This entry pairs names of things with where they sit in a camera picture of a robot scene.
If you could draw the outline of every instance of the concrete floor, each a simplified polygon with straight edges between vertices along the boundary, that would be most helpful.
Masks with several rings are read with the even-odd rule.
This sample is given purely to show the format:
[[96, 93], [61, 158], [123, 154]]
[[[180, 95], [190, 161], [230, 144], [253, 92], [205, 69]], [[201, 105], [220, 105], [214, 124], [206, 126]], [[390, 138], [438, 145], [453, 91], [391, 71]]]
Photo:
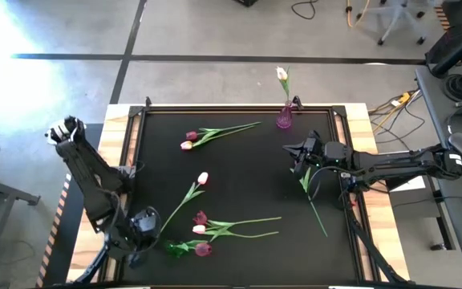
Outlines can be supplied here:
[[[388, 18], [367, 16], [347, 28], [345, 2], [321, 0], [315, 19], [290, 10], [292, 0], [259, 0], [249, 9], [232, 0], [149, 0], [133, 53], [137, 55], [252, 55], [332, 58], [422, 59], [443, 30], [432, 10], [421, 19], [428, 40], [417, 46], [405, 22], [376, 45]], [[355, 13], [363, 1], [353, 1]], [[0, 287], [33, 287], [67, 168], [43, 133], [66, 115], [103, 121], [120, 61], [9, 59], [12, 53], [122, 54], [139, 0], [0, 1], [0, 181], [42, 195], [37, 207], [18, 203], [4, 232], [1, 258], [35, 256], [0, 266]], [[308, 6], [299, 7], [310, 12]], [[274, 68], [280, 63], [131, 61], [119, 103], [280, 103]], [[411, 65], [290, 65], [292, 91], [303, 102], [362, 102], [368, 107], [416, 88]], [[405, 141], [412, 149], [437, 137], [423, 100], [410, 110], [426, 124]], [[393, 132], [418, 124], [405, 113]], [[377, 140], [389, 140], [386, 134]], [[403, 150], [395, 141], [380, 152]], [[431, 252], [440, 240], [429, 220], [399, 220], [411, 278], [417, 283], [462, 287], [459, 251]]]

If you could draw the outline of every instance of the black tabletop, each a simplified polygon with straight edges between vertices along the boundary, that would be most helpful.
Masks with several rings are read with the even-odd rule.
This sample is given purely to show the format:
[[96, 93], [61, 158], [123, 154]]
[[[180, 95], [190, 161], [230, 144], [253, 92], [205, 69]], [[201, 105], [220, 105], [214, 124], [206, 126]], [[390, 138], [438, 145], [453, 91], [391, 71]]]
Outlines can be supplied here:
[[[450, 73], [462, 73], [462, 67], [454, 68]], [[444, 147], [448, 147], [447, 118], [456, 110], [454, 102], [444, 95], [442, 80], [434, 77], [426, 67], [416, 68], [416, 79], [428, 106], [440, 143]], [[454, 117], [452, 127], [454, 132], [462, 132], [462, 117]], [[441, 193], [445, 197], [462, 197], [462, 178], [456, 181], [438, 180], [438, 183]], [[462, 199], [449, 198], [445, 199], [444, 202], [462, 250]]]
[[[136, 195], [130, 213], [154, 206], [166, 218], [201, 172], [209, 173], [206, 192], [182, 207], [162, 234], [165, 239], [209, 239], [194, 234], [192, 218], [203, 210], [212, 220], [238, 222], [256, 218], [281, 220], [238, 226], [239, 234], [279, 234], [245, 239], [220, 237], [207, 257], [194, 253], [174, 258], [161, 246], [147, 263], [124, 268], [123, 280], [151, 285], [323, 285], [353, 283], [355, 260], [344, 212], [333, 202], [340, 194], [336, 174], [322, 185], [315, 205], [329, 237], [326, 238], [289, 171], [294, 160], [282, 150], [306, 139], [311, 129], [324, 141], [336, 133], [326, 113], [294, 116], [287, 130], [276, 127], [275, 113], [177, 113], [147, 116], [137, 173]], [[192, 151], [181, 151], [184, 134], [198, 128], [225, 128], [255, 121], [255, 128], [224, 136]]]

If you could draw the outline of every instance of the white chair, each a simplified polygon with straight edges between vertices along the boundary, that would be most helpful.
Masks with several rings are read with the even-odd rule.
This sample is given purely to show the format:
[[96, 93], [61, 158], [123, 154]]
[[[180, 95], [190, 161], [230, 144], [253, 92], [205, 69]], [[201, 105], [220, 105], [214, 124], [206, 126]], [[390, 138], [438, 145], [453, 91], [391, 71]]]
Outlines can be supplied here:
[[[384, 5], [387, 0], [380, 0], [380, 4]], [[385, 6], [385, 7], [378, 7], [378, 8], [367, 8], [367, 14], [389, 14], [392, 15], [393, 18], [391, 19], [390, 26], [386, 29], [386, 32], [384, 32], [383, 37], [379, 39], [377, 42], [378, 45], [383, 45], [384, 41], [390, 34], [390, 31], [395, 27], [395, 24], [401, 19], [402, 17], [405, 17], [409, 23], [411, 24], [411, 27], [413, 31], [419, 36], [418, 41], [416, 42], [417, 44], [422, 44], [425, 41], [425, 38], [427, 37], [427, 33], [424, 28], [416, 21], [416, 18], [422, 18], [425, 15], [425, 12], [421, 10], [424, 8], [422, 6], [422, 1], [419, 1], [419, 3], [410, 3], [409, 0], [391, 0], [395, 2], [393, 6]], [[364, 11], [361, 11], [356, 18], [360, 19]]]

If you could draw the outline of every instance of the pink vase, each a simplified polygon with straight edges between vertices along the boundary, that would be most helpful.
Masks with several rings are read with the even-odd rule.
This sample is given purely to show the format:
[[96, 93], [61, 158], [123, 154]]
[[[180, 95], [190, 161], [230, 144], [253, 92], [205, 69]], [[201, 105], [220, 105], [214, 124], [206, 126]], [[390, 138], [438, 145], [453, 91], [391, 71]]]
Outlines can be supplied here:
[[276, 124], [279, 128], [289, 128], [292, 126], [292, 102], [287, 100], [285, 106], [279, 112], [276, 118]]

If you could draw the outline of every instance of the desk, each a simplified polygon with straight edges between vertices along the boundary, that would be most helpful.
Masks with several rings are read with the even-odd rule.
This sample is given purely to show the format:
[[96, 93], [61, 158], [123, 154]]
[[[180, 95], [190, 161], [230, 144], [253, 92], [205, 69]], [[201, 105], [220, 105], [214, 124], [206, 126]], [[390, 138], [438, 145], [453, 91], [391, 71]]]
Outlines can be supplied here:
[[[312, 105], [330, 106], [330, 104]], [[369, 153], [377, 153], [366, 105], [340, 105], [346, 107], [348, 126], [351, 131], [352, 143], [355, 149]], [[125, 131], [128, 125], [128, 113], [131, 106], [133, 106], [133, 104], [111, 104], [108, 106], [99, 143], [99, 153], [109, 165], [117, 166], [120, 162], [120, 154], [122, 152]], [[132, 136], [129, 141], [130, 149], [128, 150], [127, 157], [125, 157], [128, 161], [132, 160], [135, 152], [134, 145], [139, 130], [138, 123], [138, 121], [133, 122]], [[338, 134], [341, 135], [340, 141], [344, 141], [343, 131], [340, 132], [338, 130]], [[365, 193], [365, 203], [375, 245], [397, 273], [405, 279], [409, 279], [389, 196], [385, 193], [370, 191]], [[83, 214], [71, 259], [71, 267], [67, 276], [68, 280], [76, 279], [84, 272], [85, 268], [98, 253], [102, 243], [102, 234], [94, 233], [85, 214]], [[360, 251], [363, 268], [365, 268], [365, 278], [372, 279], [372, 272], [368, 270], [368, 268], [370, 268], [370, 261], [364, 246], [360, 246]], [[115, 263], [110, 261], [107, 267], [107, 276], [113, 276], [112, 272], [114, 270]]]
[[[451, 73], [461, 73], [462, 67], [453, 68]], [[432, 123], [436, 128], [436, 132], [440, 139], [440, 143], [447, 148], [447, 138], [449, 136], [447, 130], [447, 118], [456, 108], [454, 102], [447, 98], [441, 90], [442, 80], [432, 76], [431, 72], [426, 67], [416, 68], [416, 79], [423, 93], [425, 103], [428, 106], [431, 114]], [[454, 117], [452, 127], [455, 132], [462, 132], [462, 117]], [[462, 197], [462, 178], [456, 181], [437, 180], [440, 186], [440, 192], [444, 197], [461, 196]], [[452, 226], [456, 232], [457, 239], [462, 251], [462, 200], [461, 199], [445, 199], [445, 205], [448, 209], [448, 214], [452, 221]]]

